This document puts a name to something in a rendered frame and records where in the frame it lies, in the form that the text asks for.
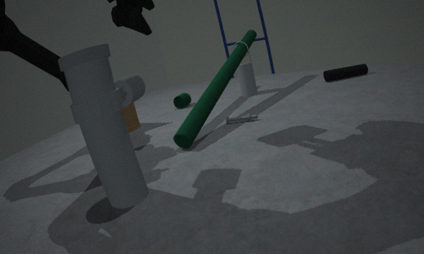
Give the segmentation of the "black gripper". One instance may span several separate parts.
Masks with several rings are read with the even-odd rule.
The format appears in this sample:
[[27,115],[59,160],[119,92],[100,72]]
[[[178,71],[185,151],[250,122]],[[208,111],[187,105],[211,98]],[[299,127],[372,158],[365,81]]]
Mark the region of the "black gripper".
[[127,27],[144,35],[152,33],[147,21],[142,15],[143,7],[152,10],[155,5],[152,0],[116,0],[112,8],[112,21],[117,27]]

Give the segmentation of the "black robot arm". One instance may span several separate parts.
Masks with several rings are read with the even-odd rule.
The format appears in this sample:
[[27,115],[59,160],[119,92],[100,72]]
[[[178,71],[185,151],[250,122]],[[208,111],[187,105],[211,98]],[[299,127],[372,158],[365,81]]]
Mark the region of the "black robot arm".
[[5,0],[0,0],[0,51],[12,52],[25,59],[58,78],[68,90],[64,72],[61,72],[59,68],[60,57],[19,31],[16,24],[5,15]]

